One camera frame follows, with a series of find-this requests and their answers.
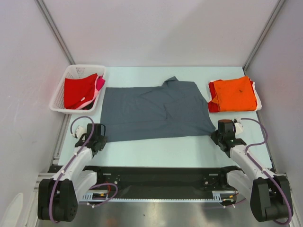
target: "purple tube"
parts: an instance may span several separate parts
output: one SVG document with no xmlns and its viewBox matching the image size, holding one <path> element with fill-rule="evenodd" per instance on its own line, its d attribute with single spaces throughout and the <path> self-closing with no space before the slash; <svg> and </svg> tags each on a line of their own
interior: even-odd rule
<svg viewBox="0 0 303 227">
<path fill-rule="evenodd" d="M 267 131 L 266 131 L 266 128 L 263 126 L 263 124 L 261 124 L 260 122 L 256 121 L 255 119 L 252 119 L 252 118 L 241 118 L 241 120 L 249 120 L 249 121 L 253 121 L 253 122 L 258 123 L 258 124 L 260 125 L 260 127 L 263 129 L 264 133 L 265 133 L 265 139 L 264 139 L 263 142 L 261 142 L 261 143 L 252 143 L 252 144 L 249 144 L 249 145 L 246 147 L 245 151 L 247 151 L 247 150 L 248 150 L 250 147 L 252 147 L 252 146 L 262 145 L 262 144 L 264 144 L 264 143 L 267 142 L 267 140 L 268 140 L 268 133 L 267 133 Z"/>
<path fill-rule="evenodd" d="M 80 147 L 80 149 L 77 151 L 77 155 L 83 150 L 83 148 L 85 147 L 85 145 L 89 142 L 90 138 L 92 137 L 93 133 L 94 133 L 94 129 L 95 129 L 95 124 L 94 124 L 94 121 L 93 119 L 91 119 L 90 117 L 88 116 L 81 116 L 81 117 L 78 117 L 76 118 L 72 123 L 71 123 L 71 134 L 72 134 L 72 126 L 74 125 L 74 123 L 80 119 L 80 118 L 88 118 L 90 119 L 91 123 L 92 123 L 92 129 L 91 129 L 91 132 L 89 134 L 89 137 L 87 138 L 87 140 L 84 142 L 84 144 Z M 71 163 L 73 162 L 73 160 L 76 158 L 76 155 L 74 155 L 70 160 L 69 162 L 67 163 L 67 165 L 65 166 L 64 168 L 64 171 L 66 171 L 68 169 L 68 167 L 71 165 Z M 58 224 L 59 221 L 56 221 L 54 220 L 53 218 L 53 198 L 54 198 L 54 195 L 55 195 L 55 191 L 56 191 L 56 188 L 57 188 L 57 185 L 59 183 L 59 180 L 61 179 L 61 177 L 63 176 L 63 173 L 60 173 L 60 175 L 58 176 L 57 180 L 55 181 L 55 184 L 53 186 L 53 189 L 52 189 L 52 192 L 51 192 L 51 198 L 49 200 L 49 219 L 54 223 L 54 224 Z"/>
</svg>

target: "metal frame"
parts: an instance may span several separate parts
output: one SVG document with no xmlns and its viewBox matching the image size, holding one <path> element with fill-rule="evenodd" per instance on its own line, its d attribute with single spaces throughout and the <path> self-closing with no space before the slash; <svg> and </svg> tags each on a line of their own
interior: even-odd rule
<svg viewBox="0 0 303 227">
<path fill-rule="evenodd" d="M 243 71 L 244 74 L 246 74 L 246 71 L 248 69 L 248 67 L 250 66 L 250 63 L 252 62 L 252 60 L 254 59 L 254 57 L 256 56 L 256 53 L 258 51 L 258 49 L 260 48 L 260 46 L 262 45 L 265 37 L 267 36 L 267 34 L 270 31 L 270 28 L 272 27 L 272 25 L 274 24 L 278 14 L 280 13 L 282 7 L 284 6 L 286 0 L 279 0 L 278 3 L 276 4 L 272 14 L 270 15 L 263 31 L 261 32 L 261 35 L 256 43 L 256 45 L 254 46 L 254 48 L 252 49 L 248 59 L 246 60 L 244 66 L 243 66 Z"/>
<path fill-rule="evenodd" d="M 39 174 L 34 191 L 37 192 L 43 179 L 51 179 L 61 169 L 52 165 L 48 173 Z M 231 205 L 236 202 L 236 189 L 226 181 L 227 172 L 238 169 L 236 166 L 223 168 L 154 168 L 154 167 L 99 167 L 87 166 L 84 170 L 97 173 L 98 183 L 114 183 L 118 194 L 114 201 L 178 201 L 178 202 L 214 202 Z M 87 198 L 97 202 L 99 192 L 94 189 L 87 192 Z"/>
<path fill-rule="evenodd" d="M 75 64 L 74 59 L 71 56 L 70 51 L 68 50 L 55 22 L 53 21 L 53 18 L 51 16 L 51 14 L 49 13 L 45 3 L 43 0 L 35 0 L 38 8 L 40 9 L 44 19 L 46 20 L 46 23 L 48 24 L 48 26 L 50 27 L 54 37 L 56 38 L 56 40 L 58 41 L 58 44 L 60 46 L 60 48 L 62 49 L 63 53 L 65 54 L 67 60 L 69 61 L 69 63 L 71 65 Z"/>
<path fill-rule="evenodd" d="M 62 119 L 61 127 L 58 131 L 58 135 L 56 138 L 56 144 L 53 149 L 53 156 L 49 163 L 49 166 L 57 165 L 59 162 L 59 158 L 60 158 L 60 154 L 61 154 L 61 150 L 62 150 L 62 146 L 63 146 L 63 140 L 65 138 L 67 126 L 68 126 L 68 123 L 70 122 L 70 119 L 71 119 L 70 114 L 65 114 Z"/>
</svg>

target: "orange shirt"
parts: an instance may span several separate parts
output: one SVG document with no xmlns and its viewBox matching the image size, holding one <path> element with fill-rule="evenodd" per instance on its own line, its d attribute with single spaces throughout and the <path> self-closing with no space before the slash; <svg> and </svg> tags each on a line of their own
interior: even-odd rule
<svg viewBox="0 0 303 227">
<path fill-rule="evenodd" d="M 248 76 L 214 82 L 216 97 L 211 102 L 218 104 L 219 112 L 254 111 L 257 100 Z"/>
</svg>

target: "white object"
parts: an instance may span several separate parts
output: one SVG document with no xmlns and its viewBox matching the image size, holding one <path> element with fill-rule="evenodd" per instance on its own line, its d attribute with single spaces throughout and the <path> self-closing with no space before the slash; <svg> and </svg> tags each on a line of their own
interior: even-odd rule
<svg viewBox="0 0 303 227">
<path fill-rule="evenodd" d="M 38 221 L 38 192 L 32 192 L 29 198 L 29 206 L 25 208 L 25 219 L 22 227 L 36 227 Z"/>
<path fill-rule="evenodd" d="M 23 194 L 19 193 L 7 207 L 0 227 L 15 227 L 23 207 Z"/>
<path fill-rule="evenodd" d="M 244 131 L 244 127 L 241 124 L 241 122 L 236 122 L 235 126 L 236 126 L 236 133 L 235 133 L 236 136 Z"/>
<path fill-rule="evenodd" d="M 302 0 L 285 2 L 247 69 L 248 75 L 257 82 L 266 106 L 259 116 L 269 134 L 270 152 L 279 172 L 287 172 L 294 193 L 292 200 L 298 205 L 295 209 L 301 225 L 294 223 L 293 227 L 303 226 L 302 9 Z"/>
<path fill-rule="evenodd" d="M 54 114 L 48 104 L 69 63 L 36 1 L 0 1 L 0 27 L 0 69 L 7 75 L 1 77 L 0 119 L 5 133 L 1 134 L 0 222 L 13 198 L 23 193 L 16 227 L 25 227 L 36 178 L 49 166 L 62 126 L 62 114 Z"/>
<path fill-rule="evenodd" d="M 252 184 L 255 179 L 259 177 L 267 179 L 268 177 L 263 173 L 263 170 L 274 177 L 274 173 L 263 167 L 263 164 L 248 150 L 250 156 L 262 166 L 260 170 L 251 159 L 245 154 L 244 145 L 238 145 L 231 148 L 231 159 L 235 161 L 243 171 L 235 170 L 227 173 L 227 183 L 236 188 L 248 201 L 250 201 Z"/>
<path fill-rule="evenodd" d="M 53 94 L 49 107 L 53 111 L 62 112 L 64 114 L 89 114 L 92 113 L 98 103 L 99 95 L 96 97 L 93 107 L 90 110 L 71 110 L 64 107 L 64 81 L 65 78 L 69 79 L 82 79 L 86 78 L 94 73 L 97 73 L 99 76 L 103 75 L 103 78 L 106 80 L 106 68 L 102 65 L 70 65 L 66 68 L 58 87 Z"/>
<path fill-rule="evenodd" d="M 255 84 L 256 84 L 255 82 L 252 83 L 252 88 L 254 89 L 254 93 L 255 93 L 255 96 L 256 96 L 256 100 L 257 100 L 257 108 L 256 108 L 256 111 L 257 111 L 257 110 L 262 109 L 262 103 L 261 103 L 259 95 L 257 94 Z"/>
<path fill-rule="evenodd" d="M 80 148 L 77 147 L 74 149 L 76 153 Z M 78 156 L 73 160 L 68 169 L 64 172 L 64 175 L 61 177 L 60 181 L 65 179 L 71 180 L 74 189 L 76 192 L 77 201 L 79 201 L 83 195 L 94 186 L 97 182 L 97 173 L 93 171 L 82 171 L 87 163 L 93 158 L 91 149 L 84 148 Z M 57 180 L 59 175 L 62 173 L 63 169 L 67 164 L 62 166 L 62 168 L 53 176 L 54 180 Z"/>
<path fill-rule="evenodd" d="M 75 130 L 75 132 L 72 134 L 73 137 L 75 138 L 80 138 L 84 133 L 86 133 L 86 129 L 82 126 L 78 126 Z"/>
</svg>

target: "metal floor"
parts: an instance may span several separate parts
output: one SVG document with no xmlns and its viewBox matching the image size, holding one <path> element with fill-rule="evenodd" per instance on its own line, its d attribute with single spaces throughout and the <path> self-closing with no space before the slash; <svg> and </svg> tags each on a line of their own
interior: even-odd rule
<svg viewBox="0 0 303 227">
<path fill-rule="evenodd" d="M 38 221 L 36 227 L 277 227 L 273 221 L 259 223 L 248 202 L 236 208 L 207 210 L 205 203 L 109 202 L 92 209 L 81 205 L 73 222 L 54 225 Z"/>
</svg>

